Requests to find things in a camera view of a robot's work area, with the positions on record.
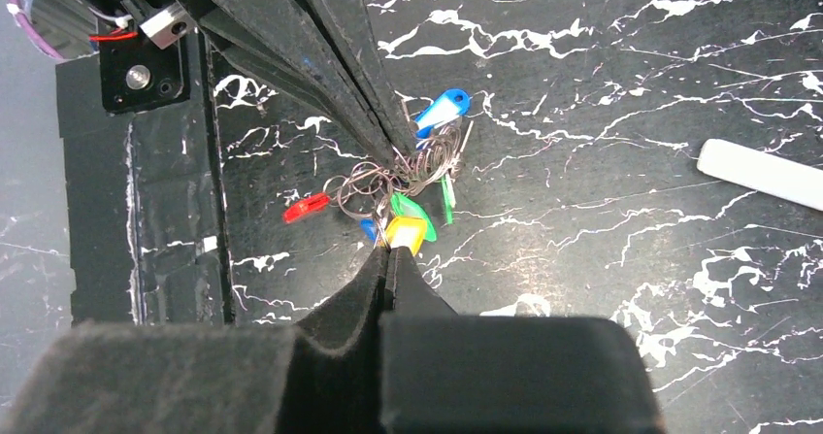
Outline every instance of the green key tag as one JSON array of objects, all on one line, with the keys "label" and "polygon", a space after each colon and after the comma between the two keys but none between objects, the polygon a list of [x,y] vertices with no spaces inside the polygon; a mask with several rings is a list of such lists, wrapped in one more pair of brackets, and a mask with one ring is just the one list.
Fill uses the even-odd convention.
[{"label": "green key tag", "polygon": [[426,221],[426,241],[434,242],[437,240],[437,232],[432,220],[423,211],[419,204],[415,203],[407,196],[401,193],[394,193],[391,195],[391,210],[394,211],[395,216],[417,217]]},{"label": "green key tag", "polygon": [[443,176],[440,179],[440,186],[443,189],[443,209],[445,212],[445,223],[451,225],[454,223],[454,213],[451,210],[451,199],[453,199],[454,192],[451,191],[450,183],[448,182],[449,178],[448,175]]}]

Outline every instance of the screw head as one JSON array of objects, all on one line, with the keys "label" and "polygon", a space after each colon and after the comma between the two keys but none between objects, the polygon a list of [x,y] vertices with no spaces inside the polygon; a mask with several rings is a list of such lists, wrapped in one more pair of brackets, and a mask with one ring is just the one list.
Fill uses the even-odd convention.
[{"label": "screw head", "polygon": [[151,72],[143,65],[135,65],[126,73],[126,85],[136,90],[144,89],[151,82]]}]

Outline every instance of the screw hole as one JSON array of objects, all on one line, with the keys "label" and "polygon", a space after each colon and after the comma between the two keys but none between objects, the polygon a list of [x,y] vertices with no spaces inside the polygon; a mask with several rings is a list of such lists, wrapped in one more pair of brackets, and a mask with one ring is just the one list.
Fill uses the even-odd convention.
[{"label": "screw hole", "polygon": [[185,24],[185,21],[178,21],[177,23],[172,25],[172,34],[174,34],[175,36],[180,35],[183,31],[185,31],[186,26],[187,24]]}]

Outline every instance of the red key tag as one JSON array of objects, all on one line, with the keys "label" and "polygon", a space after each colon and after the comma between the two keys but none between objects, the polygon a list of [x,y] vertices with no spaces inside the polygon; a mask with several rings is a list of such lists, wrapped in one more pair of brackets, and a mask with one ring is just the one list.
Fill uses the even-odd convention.
[{"label": "red key tag", "polygon": [[326,193],[317,193],[306,199],[301,199],[285,210],[283,213],[283,221],[285,223],[292,223],[313,213],[319,213],[326,209],[329,201],[329,195]]}]

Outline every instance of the marble table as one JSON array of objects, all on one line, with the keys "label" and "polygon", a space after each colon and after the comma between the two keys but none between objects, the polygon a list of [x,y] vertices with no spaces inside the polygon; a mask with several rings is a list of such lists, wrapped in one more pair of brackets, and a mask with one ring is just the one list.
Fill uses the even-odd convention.
[{"label": "marble table", "polygon": [[[445,300],[623,324],[672,432],[823,429],[823,214],[696,169],[708,138],[823,166],[823,2],[369,2],[412,111],[472,95],[454,224],[421,196],[440,239],[418,262]],[[364,153],[213,72],[236,320],[293,321],[371,245],[340,213],[280,216]]]}]

